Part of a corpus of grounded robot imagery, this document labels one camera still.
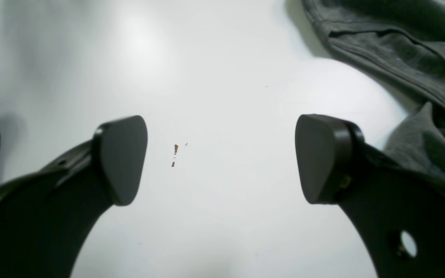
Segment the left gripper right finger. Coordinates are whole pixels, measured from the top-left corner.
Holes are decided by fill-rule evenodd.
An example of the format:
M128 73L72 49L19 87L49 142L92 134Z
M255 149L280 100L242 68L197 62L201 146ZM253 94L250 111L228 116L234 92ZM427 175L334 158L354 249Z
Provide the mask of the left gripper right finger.
M310 204L338 205L379 278L445 278L445 184L366 144L355 123L301 115L295 147Z

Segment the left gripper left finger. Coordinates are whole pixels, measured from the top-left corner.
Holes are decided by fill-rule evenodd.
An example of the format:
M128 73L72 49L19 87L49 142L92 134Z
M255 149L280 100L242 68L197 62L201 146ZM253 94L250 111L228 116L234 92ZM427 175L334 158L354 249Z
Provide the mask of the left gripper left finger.
M147 138L139 115L106 122L91 140L0 186L0 278L71 276L100 216L134 201Z

